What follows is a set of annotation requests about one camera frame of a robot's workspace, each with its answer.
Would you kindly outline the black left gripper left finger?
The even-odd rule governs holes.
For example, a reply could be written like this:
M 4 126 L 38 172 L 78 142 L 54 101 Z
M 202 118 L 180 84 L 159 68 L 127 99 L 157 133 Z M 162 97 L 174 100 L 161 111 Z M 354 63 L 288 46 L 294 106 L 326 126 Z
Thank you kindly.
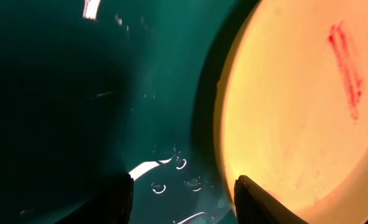
M 128 224 L 133 206 L 134 179 L 120 174 L 70 215 L 56 224 Z

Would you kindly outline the yellow plate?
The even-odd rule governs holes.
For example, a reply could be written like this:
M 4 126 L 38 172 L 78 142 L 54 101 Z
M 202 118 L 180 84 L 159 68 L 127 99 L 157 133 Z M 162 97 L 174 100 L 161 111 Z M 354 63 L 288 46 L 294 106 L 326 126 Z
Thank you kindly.
M 246 175 L 308 223 L 368 221 L 368 0 L 261 0 L 217 84 L 229 197 Z

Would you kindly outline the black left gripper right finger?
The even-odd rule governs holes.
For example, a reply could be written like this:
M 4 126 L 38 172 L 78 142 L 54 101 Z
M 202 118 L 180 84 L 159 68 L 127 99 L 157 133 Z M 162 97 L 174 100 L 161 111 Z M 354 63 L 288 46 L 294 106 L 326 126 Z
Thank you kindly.
M 235 181 L 234 204 L 239 224 L 308 224 L 246 175 Z

